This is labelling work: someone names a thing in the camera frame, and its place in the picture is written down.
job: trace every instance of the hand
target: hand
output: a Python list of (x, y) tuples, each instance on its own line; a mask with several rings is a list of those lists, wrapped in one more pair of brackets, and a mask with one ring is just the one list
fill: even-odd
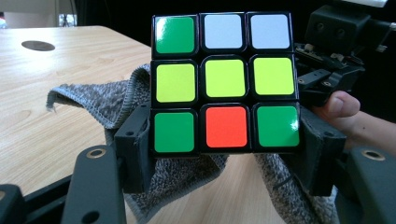
[(351, 134), (354, 126), (356, 126), (355, 115), (360, 110), (361, 103), (359, 100), (344, 91), (335, 91), (326, 105), (312, 108), (312, 111), (321, 119), (329, 122), (346, 136)]
[(312, 111), (346, 135), (346, 149), (375, 147), (396, 157), (396, 124), (366, 114), (361, 103), (344, 91), (335, 91), (326, 105)]

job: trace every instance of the wooden table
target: wooden table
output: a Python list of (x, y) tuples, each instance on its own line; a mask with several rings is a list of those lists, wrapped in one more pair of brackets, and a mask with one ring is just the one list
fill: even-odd
[[(26, 49), (26, 40), (55, 49)], [(0, 184), (29, 194), (71, 175), (80, 151), (105, 143), (103, 127), (85, 109), (47, 111), (51, 88), (128, 79), (149, 61), (149, 47), (101, 26), (0, 30)], [(135, 223), (128, 207), (126, 214)], [(246, 154), (231, 156), (219, 178), (169, 203), (150, 223), (284, 222)]]

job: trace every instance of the rubik's cube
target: rubik's cube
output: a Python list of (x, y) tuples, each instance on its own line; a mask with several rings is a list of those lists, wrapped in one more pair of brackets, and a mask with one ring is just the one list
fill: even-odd
[(157, 158), (290, 153), (301, 144), (289, 12), (152, 17)]

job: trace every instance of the gray knitted fabric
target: gray knitted fabric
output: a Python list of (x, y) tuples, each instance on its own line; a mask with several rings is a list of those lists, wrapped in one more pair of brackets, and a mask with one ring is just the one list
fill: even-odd
[[(105, 128), (108, 144), (134, 109), (149, 100), (149, 64), (137, 67), (129, 80), (99, 85), (63, 84), (49, 91), (47, 109), (54, 104), (84, 107)], [(166, 204), (218, 177), (228, 156), (198, 159), (158, 159), (148, 193), (124, 194), (138, 223), (147, 223)], [(330, 197), (306, 194), (277, 154), (256, 154), (273, 205), (286, 223), (338, 223)]]

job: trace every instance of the green sticker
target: green sticker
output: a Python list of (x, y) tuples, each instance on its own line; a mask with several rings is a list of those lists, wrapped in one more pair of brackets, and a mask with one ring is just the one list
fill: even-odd
[(157, 152), (190, 152), (194, 150), (194, 117), (192, 113), (158, 113), (154, 117), (154, 149)]
[(257, 124), (262, 147), (296, 147), (300, 142), (294, 106), (261, 106), (257, 109)]

